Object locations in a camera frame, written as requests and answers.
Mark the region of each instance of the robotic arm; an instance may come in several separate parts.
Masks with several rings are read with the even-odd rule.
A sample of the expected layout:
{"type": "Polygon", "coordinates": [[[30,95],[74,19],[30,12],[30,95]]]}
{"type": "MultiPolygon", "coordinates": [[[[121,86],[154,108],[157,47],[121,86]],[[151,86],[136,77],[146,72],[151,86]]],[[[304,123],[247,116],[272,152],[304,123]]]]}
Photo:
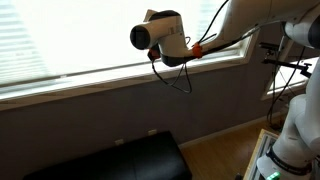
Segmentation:
{"type": "MultiPolygon", "coordinates": [[[[159,46],[163,63],[174,67],[231,46],[255,28],[283,22],[289,38],[303,46],[320,49],[320,0],[230,0],[227,6],[222,31],[210,41],[196,43],[192,49],[186,45],[182,19],[175,11],[149,10],[144,24],[131,30],[131,42],[139,50],[159,46]]],[[[274,171],[280,172],[283,180],[310,178],[310,162],[320,154],[319,79],[320,61],[306,94],[290,102],[280,137],[257,161],[265,178],[274,171]]]]}

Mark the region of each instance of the window sill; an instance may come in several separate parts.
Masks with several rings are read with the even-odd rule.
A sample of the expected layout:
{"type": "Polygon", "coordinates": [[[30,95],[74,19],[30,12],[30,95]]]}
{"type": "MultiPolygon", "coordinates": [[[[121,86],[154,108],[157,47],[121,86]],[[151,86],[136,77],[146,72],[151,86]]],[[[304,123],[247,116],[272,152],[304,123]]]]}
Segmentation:
{"type": "MultiPolygon", "coordinates": [[[[237,51],[236,54],[189,62],[188,73],[195,74],[247,64],[258,34],[256,32],[251,37],[243,40],[240,51],[237,51]]],[[[180,70],[180,67],[168,68],[161,62],[155,63],[155,66],[164,79],[176,77],[180,70]]],[[[158,78],[153,74],[151,64],[146,63],[144,65],[109,70],[107,72],[60,78],[27,86],[16,86],[14,89],[2,88],[0,89],[0,111],[156,80],[158,78]]]]}

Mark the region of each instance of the baseboard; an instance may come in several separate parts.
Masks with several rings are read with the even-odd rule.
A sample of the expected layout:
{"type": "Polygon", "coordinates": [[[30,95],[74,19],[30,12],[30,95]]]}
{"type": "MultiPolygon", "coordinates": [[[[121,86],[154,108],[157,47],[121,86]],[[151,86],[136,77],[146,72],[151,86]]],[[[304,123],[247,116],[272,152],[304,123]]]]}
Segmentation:
{"type": "MultiPolygon", "coordinates": [[[[276,112],[276,113],[273,113],[273,114],[272,114],[272,117],[276,118],[276,117],[278,117],[278,116],[280,116],[280,115],[281,115],[280,112],[276,112]]],[[[191,140],[191,141],[182,143],[182,144],[179,145],[179,148],[180,148],[180,149],[187,148],[187,147],[189,147],[189,146],[192,146],[192,145],[201,143],[201,142],[203,142],[203,141],[207,141],[207,140],[212,139],[212,138],[214,138],[214,137],[221,136],[221,135],[230,133],[230,132],[232,132],[232,131],[236,131],[236,130],[242,129],[242,128],[251,126],[251,125],[253,125],[253,124],[260,123],[260,122],[262,122],[262,121],[266,121],[266,119],[267,119],[267,116],[260,117],[260,118],[258,118],[258,119],[254,119],[254,120],[252,120],[252,121],[249,121],[249,122],[246,122],[246,123],[237,125],[237,126],[233,126],[233,127],[231,127],[231,128],[228,128],[228,129],[225,129],[225,130],[222,130],[222,131],[218,131],[218,132],[209,134],[209,135],[207,135],[207,136],[203,136],[203,137],[201,137],[201,138],[197,138],[197,139],[194,139],[194,140],[191,140]]]]}

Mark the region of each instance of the gray wall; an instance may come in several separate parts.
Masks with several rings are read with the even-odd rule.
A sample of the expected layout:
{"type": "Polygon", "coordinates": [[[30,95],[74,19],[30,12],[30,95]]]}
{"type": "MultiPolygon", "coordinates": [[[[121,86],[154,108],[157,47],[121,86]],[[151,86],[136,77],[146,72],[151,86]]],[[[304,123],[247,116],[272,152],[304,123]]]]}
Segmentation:
{"type": "MultiPolygon", "coordinates": [[[[264,28],[261,41],[279,43],[280,28],[264,28]]],[[[256,47],[248,65],[192,75],[192,94],[157,81],[0,112],[0,179],[21,179],[150,129],[170,130],[183,143],[265,116],[270,101],[260,98],[272,66],[260,63],[264,53],[256,47]]]]}

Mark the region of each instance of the electrical outlet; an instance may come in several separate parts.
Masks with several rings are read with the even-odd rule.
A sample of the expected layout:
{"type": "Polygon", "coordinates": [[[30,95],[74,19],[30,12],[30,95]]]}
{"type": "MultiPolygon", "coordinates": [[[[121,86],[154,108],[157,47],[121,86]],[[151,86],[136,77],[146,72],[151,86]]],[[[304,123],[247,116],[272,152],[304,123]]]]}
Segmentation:
{"type": "Polygon", "coordinates": [[[155,134],[157,134],[157,130],[156,129],[152,129],[152,130],[148,131],[148,135],[149,136],[152,136],[152,135],[155,135],[155,134]]]}
{"type": "Polygon", "coordinates": [[[121,144],[124,144],[124,140],[118,139],[118,140],[114,141],[114,143],[116,144],[116,146],[120,146],[121,144]]]}

